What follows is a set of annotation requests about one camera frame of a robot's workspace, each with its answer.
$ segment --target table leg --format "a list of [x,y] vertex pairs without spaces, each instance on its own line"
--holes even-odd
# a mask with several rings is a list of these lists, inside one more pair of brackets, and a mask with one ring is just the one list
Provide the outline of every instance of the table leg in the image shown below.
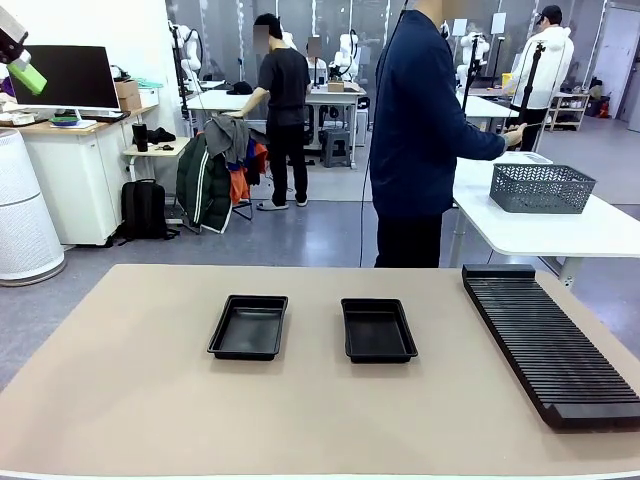
[[131,181],[136,181],[136,160],[137,156],[133,156],[129,159],[129,175],[131,176]]
[[458,219],[456,220],[456,229],[453,231],[453,243],[451,244],[451,259],[449,260],[449,268],[458,268],[460,266],[460,256],[462,253],[462,241],[467,233],[467,217],[464,212],[458,209]]
[[313,142],[309,145],[311,148],[322,148],[320,145],[320,105],[312,105],[313,107]]
[[356,122],[357,122],[357,114],[358,114],[358,99],[356,98],[356,103],[351,105],[351,170],[357,170],[358,166],[356,165]]
[[582,265],[582,260],[583,259],[580,257],[567,257],[560,269],[560,282],[562,282],[562,284],[569,290],[573,288],[573,283],[575,282],[578,270],[580,270],[580,266]]

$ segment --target gray basket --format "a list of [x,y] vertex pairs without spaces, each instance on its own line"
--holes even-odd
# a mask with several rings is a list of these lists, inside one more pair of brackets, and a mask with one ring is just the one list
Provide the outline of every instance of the gray basket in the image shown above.
[[596,181],[565,165],[498,164],[491,198],[510,213],[582,213]]

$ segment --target black pants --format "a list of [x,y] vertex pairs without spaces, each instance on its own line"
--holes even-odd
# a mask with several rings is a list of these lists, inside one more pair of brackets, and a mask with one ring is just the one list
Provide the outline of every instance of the black pants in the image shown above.
[[307,201],[307,165],[304,158],[304,124],[279,127],[267,125],[269,160],[273,174],[273,203],[279,207],[287,203],[287,155],[293,165],[296,200]]
[[376,268],[438,268],[442,215],[378,218]]
[[[511,110],[515,110],[516,112],[520,112],[520,107],[516,107],[515,105],[511,105]],[[524,123],[528,123],[529,125],[535,125],[537,123],[544,123],[547,121],[547,110],[544,109],[530,109],[524,112]],[[510,118],[507,121],[507,126],[511,127],[513,125],[518,125],[517,118]],[[538,134],[542,129],[542,125],[538,125],[537,127],[529,127],[525,129],[524,134],[522,135],[522,146],[520,147],[521,152],[533,152],[533,149],[536,146],[536,140],[538,139]]]

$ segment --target man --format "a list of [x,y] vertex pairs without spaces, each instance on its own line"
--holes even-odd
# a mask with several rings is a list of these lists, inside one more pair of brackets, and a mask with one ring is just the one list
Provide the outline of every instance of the man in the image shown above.
[[546,7],[538,18],[540,33],[531,37],[522,51],[518,66],[511,74],[511,81],[506,85],[509,91],[515,91],[511,108],[520,112],[524,89],[529,82],[533,55],[539,43],[546,48],[540,57],[538,70],[533,80],[533,91],[529,98],[524,121],[529,125],[522,138],[523,152],[531,152],[535,148],[538,134],[546,122],[547,111],[553,97],[560,91],[560,86],[567,78],[571,59],[573,58],[573,42],[569,38],[571,29],[562,28],[562,10],[557,5]]
[[457,157],[493,160],[522,138],[524,127],[500,136],[467,123],[441,21],[440,0],[418,0],[378,63],[370,154],[376,267],[437,268]]
[[308,179],[304,158],[304,104],[307,93],[311,91],[307,60],[285,44],[280,21],[275,15],[260,15],[254,25],[268,27],[269,53],[260,66],[258,88],[242,110],[229,115],[245,117],[265,96],[270,95],[267,137],[274,192],[271,200],[258,205],[258,210],[289,208],[287,155],[293,165],[296,203],[299,207],[306,207]]

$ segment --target cable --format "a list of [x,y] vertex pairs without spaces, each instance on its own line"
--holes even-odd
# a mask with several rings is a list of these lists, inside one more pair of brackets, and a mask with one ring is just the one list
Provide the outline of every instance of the cable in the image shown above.
[[[402,10],[400,11],[400,16],[398,17],[398,23],[396,23],[396,27],[393,29],[393,33],[391,34],[391,38],[389,39],[389,44],[387,45],[386,52],[383,49],[382,57],[380,57],[380,63],[378,64],[378,68],[376,69],[376,73],[378,70],[380,71],[380,78],[382,78],[382,74],[384,73],[384,66],[387,63],[387,54],[389,53],[389,49],[391,48],[391,44],[393,43],[393,39],[396,36],[396,32],[398,31],[398,26],[402,21],[402,17],[407,11],[407,3],[409,0],[404,0],[404,5],[402,6]],[[376,114],[378,113],[378,96],[380,94],[380,89],[376,88],[376,108],[373,112],[373,119],[375,121]],[[362,256],[364,251],[364,196],[367,191],[367,177],[369,176],[369,167],[371,166],[371,154],[369,154],[369,158],[367,158],[367,168],[364,172],[364,183],[362,184],[362,201],[360,202],[360,264],[358,268],[362,268]]]

